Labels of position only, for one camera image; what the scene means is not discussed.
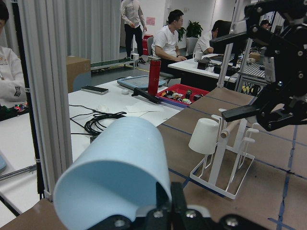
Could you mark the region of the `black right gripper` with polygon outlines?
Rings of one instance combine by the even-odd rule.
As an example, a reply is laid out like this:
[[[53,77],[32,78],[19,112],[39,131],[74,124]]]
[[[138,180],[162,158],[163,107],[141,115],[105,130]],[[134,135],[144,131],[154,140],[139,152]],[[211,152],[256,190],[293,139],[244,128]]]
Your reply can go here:
[[[259,26],[260,17],[278,12],[285,25],[280,34]],[[258,98],[222,112],[226,122],[242,118],[257,120],[265,130],[307,123],[307,17],[302,17],[301,0],[264,0],[244,9],[245,18],[234,22],[230,34],[212,39],[216,47],[247,38],[267,47],[264,55],[265,79],[268,84]]]

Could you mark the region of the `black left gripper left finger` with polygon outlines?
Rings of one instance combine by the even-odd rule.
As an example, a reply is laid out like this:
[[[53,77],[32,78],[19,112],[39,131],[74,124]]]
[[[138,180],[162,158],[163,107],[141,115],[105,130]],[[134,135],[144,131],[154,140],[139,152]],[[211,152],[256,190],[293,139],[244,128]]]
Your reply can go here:
[[[134,221],[123,215],[112,215],[92,226],[91,230],[170,230],[171,202],[160,185],[156,183],[156,204],[141,207]]]

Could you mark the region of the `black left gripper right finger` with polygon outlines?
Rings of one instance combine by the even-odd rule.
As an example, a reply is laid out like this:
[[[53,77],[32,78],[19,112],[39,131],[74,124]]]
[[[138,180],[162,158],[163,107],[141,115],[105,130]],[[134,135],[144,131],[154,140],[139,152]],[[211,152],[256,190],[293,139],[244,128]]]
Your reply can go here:
[[[181,183],[171,183],[171,223],[174,230],[264,230],[265,228],[249,219],[228,214],[213,221],[207,208],[187,205]]]

